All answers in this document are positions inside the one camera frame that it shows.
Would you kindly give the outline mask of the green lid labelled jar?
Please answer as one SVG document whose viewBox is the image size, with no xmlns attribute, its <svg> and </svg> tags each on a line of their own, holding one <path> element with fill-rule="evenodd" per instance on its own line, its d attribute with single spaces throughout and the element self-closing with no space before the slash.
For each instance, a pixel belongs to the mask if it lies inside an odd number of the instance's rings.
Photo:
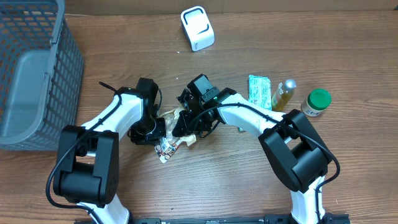
<svg viewBox="0 0 398 224">
<path fill-rule="evenodd" d="M 330 93 L 322 88 L 311 91 L 306 99 L 302 101 L 302 112 L 310 117 L 320 115 L 332 102 Z"/>
</svg>

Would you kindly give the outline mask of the teal tissue pack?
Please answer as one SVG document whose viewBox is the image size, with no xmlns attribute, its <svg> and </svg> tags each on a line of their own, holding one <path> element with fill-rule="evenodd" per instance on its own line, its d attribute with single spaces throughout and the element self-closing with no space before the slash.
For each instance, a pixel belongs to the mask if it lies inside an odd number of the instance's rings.
<svg viewBox="0 0 398 224">
<path fill-rule="evenodd" d="M 238 127 L 238 131 L 239 131 L 240 133 L 246 132 L 243 128 L 240 128 L 240 127 Z"/>
</svg>

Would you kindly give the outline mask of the brown snack bag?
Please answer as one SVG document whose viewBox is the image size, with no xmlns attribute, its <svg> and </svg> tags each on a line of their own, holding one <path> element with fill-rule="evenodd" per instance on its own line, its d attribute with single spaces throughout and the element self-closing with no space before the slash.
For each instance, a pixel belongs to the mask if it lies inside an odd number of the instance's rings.
<svg viewBox="0 0 398 224">
<path fill-rule="evenodd" d="M 172 135 L 172 131 L 177 124 L 179 119 L 179 112 L 183 111 L 184 108 L 179 106 L 171 111 L 161 114 L 161 118 L 165 119 L 165 137 L 160 138 L 160 143 L 155 146 L 155 152 L 157 153 L 160 161 L 166 163 L 180 147 L 181 143 L 185 142 L 187 146 L 191 146 L 197 141 L 197 137 L 194 134 L 175 137 Z"/>
</svg>

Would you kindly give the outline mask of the yellow liquid bottle silver cap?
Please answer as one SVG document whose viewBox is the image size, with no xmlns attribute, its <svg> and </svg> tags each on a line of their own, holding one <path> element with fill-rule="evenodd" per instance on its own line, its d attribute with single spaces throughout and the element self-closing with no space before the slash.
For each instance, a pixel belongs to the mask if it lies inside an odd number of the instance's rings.
<svg viewBox="0 0 398 224">
<path fill-rule="evenodd" d="M 279 83 L 276 92 L 271 98 L 272 111 L 282 111 L 294 95 L 297 84 L 295 80 L 288 79 Z"/>
</svg>

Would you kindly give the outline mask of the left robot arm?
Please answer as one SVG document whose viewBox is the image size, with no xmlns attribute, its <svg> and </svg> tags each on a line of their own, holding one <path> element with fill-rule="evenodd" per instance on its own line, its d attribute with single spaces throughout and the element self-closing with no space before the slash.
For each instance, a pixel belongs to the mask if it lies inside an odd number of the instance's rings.
<svg viewBox="0 0 398 224">
<path fill-rule="evenodd" d="M 91 121 L 65 126 L 46 183 L 47 200 L 54 207 L 82 209 L 93 223 L 133 223 L 132 213 L 116 194 L 119 142 L 123 136 L 137 145 L 160 142 L 166 134 L 155 102 L 160 95 L 155 81 L 140 78 L 135 88 L 114 90 L 111 104 Z"/>
</svg>

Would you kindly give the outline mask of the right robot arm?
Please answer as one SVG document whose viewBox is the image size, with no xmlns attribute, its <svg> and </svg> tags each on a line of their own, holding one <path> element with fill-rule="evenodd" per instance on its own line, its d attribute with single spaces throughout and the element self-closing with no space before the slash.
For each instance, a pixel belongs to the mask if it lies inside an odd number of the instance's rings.
<svg viewBox="0 0 398 224">
<path fill-rule="evenodd" d="M 173 136 L 207 137 L 222 123 L 257 137 L 277 178 L 290 190 L 295 223 L 325 223 L 322 187 L 334 159 L 307 117 L 299 110 L 285 114 L 266 110 L 236 91 L 219 90 L 204 74 L 177 97 L 183 106 Z"/>
</svg>

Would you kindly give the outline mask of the teal wet wipes pack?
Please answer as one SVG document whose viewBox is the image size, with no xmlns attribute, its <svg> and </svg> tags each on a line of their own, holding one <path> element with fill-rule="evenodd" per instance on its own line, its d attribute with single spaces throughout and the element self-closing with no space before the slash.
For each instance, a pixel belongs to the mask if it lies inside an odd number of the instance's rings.
<svg viewBox="0 0 398 224">
<path fill-rule="evenodd" d="M 267 77 L 249 75 L 248 82 L 248 101 L 271 110 L 271 81 Z"/>
</svg>

